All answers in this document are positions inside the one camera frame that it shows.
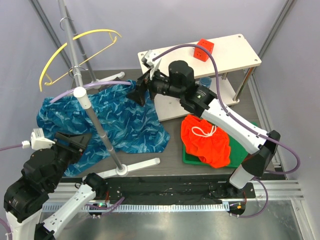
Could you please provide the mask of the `yellow clothes hanger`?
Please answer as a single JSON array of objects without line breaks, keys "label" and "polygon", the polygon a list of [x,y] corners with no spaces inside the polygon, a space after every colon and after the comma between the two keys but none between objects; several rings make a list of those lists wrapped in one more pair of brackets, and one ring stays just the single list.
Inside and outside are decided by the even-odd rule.
[{"label": "yellow clothes hanger", "polygon": [[[105,50],[107,50],[108,48],[110,48],[111,46],[113,46],[117,41],[118,38],[122,38],[123,36],[118,33],[115,30],[112,29],[93,29],[93,30],[89,30],[89,31],[85,31],[83,33],[80,33],[76,36],[74,36],[72,38],[73,41],[79,40],[80,38],[83,38],[87,35],[92,35],[92,34],[96,34],[96,33],[108,33],[108,36],[111,40],[111,43],[109,45],[107,45],[106,47],[102,48],[101,50],[97,51],[96,53],[94,53],[93,55],[91,55],[89,58],[83,60],[79,65],[82,66],[83,64],[87,63],[89,60],[95,58],[97,55],[101,54],[102,52],[104,52]],[[65,42],[64,44],[62,44],[53,54],[52,56],[49,58],[49,60],[46,62],[44,68],[42,69],[42,72],[39,76],[39,80],[38,80],[38,87],[39,87],[39,91],[43,92],[43,85],[45,86],[52,86],[55,83],[57,83],[58,81],[60,81],[62,78],[64,78],[66,75],[69,74],[69,70],[64,73],[63,75],[61,75],[60,77],[58,77],[55,80],[52,80],[50,77],[48,77],[49,82],[45,82],[43,83],[44,77],[47,74],[48,68],[51,66],[52,62],[55,60],[55,58],[62,52],[62,50],[64,50],[67,47],[68,43]]]}]

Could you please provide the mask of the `orange shorts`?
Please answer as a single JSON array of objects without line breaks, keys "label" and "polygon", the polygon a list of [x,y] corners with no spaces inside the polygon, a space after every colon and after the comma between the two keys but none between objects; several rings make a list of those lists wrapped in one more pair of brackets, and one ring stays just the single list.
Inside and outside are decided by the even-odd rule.
[{"label": "orange shorts", "polygon": [[181,122],[181,140],[187,154],[213,168],[230,164],[230,138],[220,127],[194,115],[187,115]]}]

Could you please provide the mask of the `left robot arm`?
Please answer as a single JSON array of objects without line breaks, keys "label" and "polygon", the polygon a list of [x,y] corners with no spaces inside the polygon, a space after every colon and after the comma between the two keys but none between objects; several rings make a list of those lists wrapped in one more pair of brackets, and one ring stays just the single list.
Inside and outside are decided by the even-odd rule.
[{"label": "left robot arm", "polygon": [[107,182],[90,173],[75,194],[53,215],[40,222],[44,203],[54,193],[68,166],[77,163],[92,135],[57,132],[47,146],[35,147],[21,170],[21,178],[8,187],[4,209],[10,240],[55,240],[89,201],[102,199]]}]

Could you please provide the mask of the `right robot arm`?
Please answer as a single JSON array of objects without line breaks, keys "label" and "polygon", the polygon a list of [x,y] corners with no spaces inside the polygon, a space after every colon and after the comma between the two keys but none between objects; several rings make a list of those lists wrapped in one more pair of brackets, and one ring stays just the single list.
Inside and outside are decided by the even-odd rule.
[{"label": "right robot arm", "polygon": [[225,186],[230,197],[238,197],[250,180],[261,177],[275,155],[281,135],[256,127],[225,106],[213,91],[196,83],[194,70],[183,60],[171,62],[167,76],[149,68],[126,96],[144,106],[146,92],[151,99],[157,94],[179,99],[186,111],[220,127],[245,148],[247,157]]}]

